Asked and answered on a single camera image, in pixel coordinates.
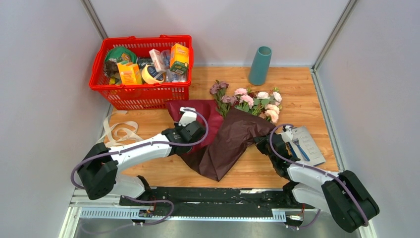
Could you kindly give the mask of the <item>pink flower bouquet brown wrap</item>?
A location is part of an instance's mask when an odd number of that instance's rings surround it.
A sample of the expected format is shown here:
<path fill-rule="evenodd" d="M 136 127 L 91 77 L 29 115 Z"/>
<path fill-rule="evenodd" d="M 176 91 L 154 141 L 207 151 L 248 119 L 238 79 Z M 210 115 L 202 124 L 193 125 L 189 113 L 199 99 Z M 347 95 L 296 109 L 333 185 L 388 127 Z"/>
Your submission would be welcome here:
<path fill-rule="evenodd" d="M 238 109 L 254 116 L 259 116 L 272 124 L 278 123 L 282 110 L 282 96 L 279 89 L 271 91 L 252 91 L 250 88 L 238 88 L 233 95 L 226 95 L 229 84 L 215 81 L 209 89 L 216 102 L 216 111 L 226 117 L 230 109 Z"/>

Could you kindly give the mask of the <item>dark red wrapping paper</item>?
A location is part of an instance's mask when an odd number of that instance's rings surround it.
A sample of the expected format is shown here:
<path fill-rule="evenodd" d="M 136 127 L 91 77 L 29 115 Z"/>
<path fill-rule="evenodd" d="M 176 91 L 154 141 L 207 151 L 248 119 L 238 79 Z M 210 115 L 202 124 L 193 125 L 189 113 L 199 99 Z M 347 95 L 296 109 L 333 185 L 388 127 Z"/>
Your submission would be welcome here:
<path fill-rule="evenodd" d="M 194 108 L 209 125 L 205 140 L 182 154 L 188 167 L 209 179 L 220 181 L 234 166 L 254 138 L 265 137 L 275 125 L 250 113 L 230 109 L 225 117 L 217 112 L 214 100 L 173 100 L 166 102 L 168 113 L 175 122 L 181 118 L 181 107 Z"/>

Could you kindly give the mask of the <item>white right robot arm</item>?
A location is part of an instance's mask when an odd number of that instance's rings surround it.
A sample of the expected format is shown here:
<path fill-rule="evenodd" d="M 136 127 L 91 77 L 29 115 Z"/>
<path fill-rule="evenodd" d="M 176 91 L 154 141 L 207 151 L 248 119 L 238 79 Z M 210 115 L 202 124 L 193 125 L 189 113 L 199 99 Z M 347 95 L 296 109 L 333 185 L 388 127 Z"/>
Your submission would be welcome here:
<path fill-rule="evenodd" d="M 378 204 L 354 172 L 329 172 L 302 162 L 288 153 L 280 134 L 255 137 L 254 143 L 269 157 L 276 173 L 288 180 L 282 194 L 286 206 L 315 207 L 330 214 L 348 233 L 368 225 L 380 213 Z"/>

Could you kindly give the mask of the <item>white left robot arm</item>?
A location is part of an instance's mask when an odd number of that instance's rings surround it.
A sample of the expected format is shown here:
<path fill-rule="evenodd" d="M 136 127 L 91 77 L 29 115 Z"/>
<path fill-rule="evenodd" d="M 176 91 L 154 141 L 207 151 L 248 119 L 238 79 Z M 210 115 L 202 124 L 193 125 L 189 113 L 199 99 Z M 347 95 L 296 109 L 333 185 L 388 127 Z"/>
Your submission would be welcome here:
<path fill-rule="evenodd" d="M 122 171 L 156 158 L 186 154 L 207 134 L 207 128 L 195 120 L 128 145 L 106 147 L 101 142 L 91 148 L 74 171 L 90 200 L 114 194 L 132 197 L 143 206 L 150 202 L 151 191 L 145 188 L 143 179 L 123 175 Z"/>

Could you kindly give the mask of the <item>white printed ribbon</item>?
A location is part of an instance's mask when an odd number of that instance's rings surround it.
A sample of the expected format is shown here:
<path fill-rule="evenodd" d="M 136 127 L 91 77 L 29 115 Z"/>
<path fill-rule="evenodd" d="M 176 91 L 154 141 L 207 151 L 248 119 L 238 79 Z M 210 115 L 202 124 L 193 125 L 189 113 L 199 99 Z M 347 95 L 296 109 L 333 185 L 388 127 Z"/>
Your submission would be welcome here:
<path fill-rule="evenodd" d="M 135 121 L 123 121 L 115 123 L 113 125 L 109 124 L 111 116 L 125 115 L 127 111 L 117 110 L 110 115 L 108 115 L 103 121 L 103 133 L 102 136 L 98 139 L 97 143 L 104 142 L 106 147 L 113 146 L 123 146 L 124 142 L 140 142 L 143 139 L 137 134 L 139 125 Z"/>

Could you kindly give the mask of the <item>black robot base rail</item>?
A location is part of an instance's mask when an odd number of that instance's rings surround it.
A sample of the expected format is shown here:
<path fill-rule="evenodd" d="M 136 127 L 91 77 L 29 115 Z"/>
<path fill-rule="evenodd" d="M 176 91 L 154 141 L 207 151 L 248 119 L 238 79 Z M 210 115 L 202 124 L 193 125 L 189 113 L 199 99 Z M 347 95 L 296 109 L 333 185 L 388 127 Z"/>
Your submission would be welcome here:
<path fill-rule="evenodd" d="M 74 191 L 70 207 L 80 207 L 81 218 L 134 221 L 241 221 L 285 222 L 291 215 L 316 212 L 310 205 L 293 205 L 282 189 L 152 187 L 152 203 L 135 203 L 118 195 L 90 200 L 85 191 Z"/>

